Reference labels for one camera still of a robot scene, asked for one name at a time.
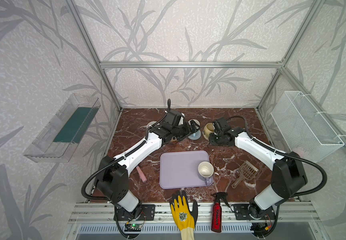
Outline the beige yellow mug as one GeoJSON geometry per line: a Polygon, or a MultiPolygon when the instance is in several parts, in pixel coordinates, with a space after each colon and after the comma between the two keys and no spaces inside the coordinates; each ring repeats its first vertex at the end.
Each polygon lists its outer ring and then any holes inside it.
{"type": "Polygon", "coordinates": [[[211,133],[214,133],[214,125],[213,123],[208,123],[204,126],[202,131],[202,134],[207,141],[209,140],[209,136],[211,133]]]}

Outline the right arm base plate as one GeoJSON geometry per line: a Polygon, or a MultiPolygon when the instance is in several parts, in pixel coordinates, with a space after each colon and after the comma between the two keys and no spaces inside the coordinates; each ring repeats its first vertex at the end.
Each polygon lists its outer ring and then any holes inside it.
{"type": "Polygon", "coordinates": [[[231,210],[237,220],[274,220],[275,211],[273,207],[261,210],[259,207],[252,207],[250,204],[233,204],[231,210]]]}

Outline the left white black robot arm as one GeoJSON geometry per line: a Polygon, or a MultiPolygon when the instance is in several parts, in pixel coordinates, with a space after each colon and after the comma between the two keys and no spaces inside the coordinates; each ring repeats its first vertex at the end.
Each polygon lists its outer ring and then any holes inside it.
{"type": "Polygon", "coordinates": [[[146,135],[125,152],[104,157],[99,169],[83,183],[82,196],[89,200],[110,201],[131,213],[140,208],[140,200],[129,190],[130,173],[151,153],[171,140],[178,142],[200,130],[194,120],[186,121],[183,113],[167,110],[165,115],[147,128],[146,135]]]}

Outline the cork flower coaster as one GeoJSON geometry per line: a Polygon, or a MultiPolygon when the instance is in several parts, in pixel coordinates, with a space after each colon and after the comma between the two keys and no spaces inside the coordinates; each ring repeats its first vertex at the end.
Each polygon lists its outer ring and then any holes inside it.
{"type": "Polygon", "coordinates": [[[172,138],[171,141],[170,141],[170,144],[177,144],[177,143],[179,143],[179,142],[181,142],[180,139],[172,138]]]}

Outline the white mug blue handle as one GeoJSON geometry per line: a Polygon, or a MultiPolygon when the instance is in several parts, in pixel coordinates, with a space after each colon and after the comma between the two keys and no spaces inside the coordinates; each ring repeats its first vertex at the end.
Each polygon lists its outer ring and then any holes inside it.
{"type": "Polygon", "coordinates": [[[201,131],[200,131],[200,122],[198,120],[192,119],[189,121],[190,126],[192,128],[193,134],[190,135],[188,138],[191,140],[198,140],[201,137],[201,131]]]}

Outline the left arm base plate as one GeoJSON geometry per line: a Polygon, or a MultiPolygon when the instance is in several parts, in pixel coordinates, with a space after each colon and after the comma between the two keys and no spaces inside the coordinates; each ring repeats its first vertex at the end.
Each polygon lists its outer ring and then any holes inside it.
{"type": "Polygon", "coordinates": [[[156,205],[139,204],[132,212],[124,208],[115,208],[119,221],[153,221],[156,213],[156,205]]]}

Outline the white mug lavender handle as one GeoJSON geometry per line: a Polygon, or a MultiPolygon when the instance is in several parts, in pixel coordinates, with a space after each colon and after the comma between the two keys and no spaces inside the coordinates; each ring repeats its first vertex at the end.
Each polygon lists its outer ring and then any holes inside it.
{"type": "Polygon", "coordinates": [[[198,172],[204,178],[205,185],[209,187],[213,183],[214,167],[210,162],[201,162],[198,165],[198,172]]]}

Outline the white speckled mug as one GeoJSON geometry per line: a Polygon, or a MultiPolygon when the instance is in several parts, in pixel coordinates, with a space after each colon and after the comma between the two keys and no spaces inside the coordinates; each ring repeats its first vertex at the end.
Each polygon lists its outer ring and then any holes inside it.
{"type": "Polygon", "coordinates": [[[152,127],[155,123],[156,123],[156,121],[149,122],[149,123],[147,124],[147,129],[150,128],[150,127],[152,127]]]}

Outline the grey round coaster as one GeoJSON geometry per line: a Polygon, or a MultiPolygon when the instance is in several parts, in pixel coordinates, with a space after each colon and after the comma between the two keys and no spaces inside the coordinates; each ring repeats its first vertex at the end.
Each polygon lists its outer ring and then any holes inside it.
{"type": "Polygon", "coordinates": [[[201,131],[197,131],[196,133],[191,134],[190,136],[188,136],[188,138],[193,141],[199,140],[201,138],[201,131]]]}

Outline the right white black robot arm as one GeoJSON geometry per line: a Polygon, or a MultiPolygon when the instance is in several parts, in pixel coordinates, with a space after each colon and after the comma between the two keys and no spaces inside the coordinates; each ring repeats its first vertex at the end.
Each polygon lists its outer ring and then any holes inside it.
{"type": "Polygon", "coordinates": [[[212,122],[214,132],[209,135],[212,146],[237,147],[264,163],[271,171],[271,183],[249,203],[253,212],[263,212],[269,207],[286,202],[291,197],[309,195],[321,190],[327,183],[327,173],[318,164],[301,158],[297,153],[286,153],[253,137],[247,124],[244,128],[231,127],[228,120],[220,118],[212,122]],[[308,183],[304,164],[310,165],[322,175],[321,182],[314,188],[300,192],[308,183]]]}

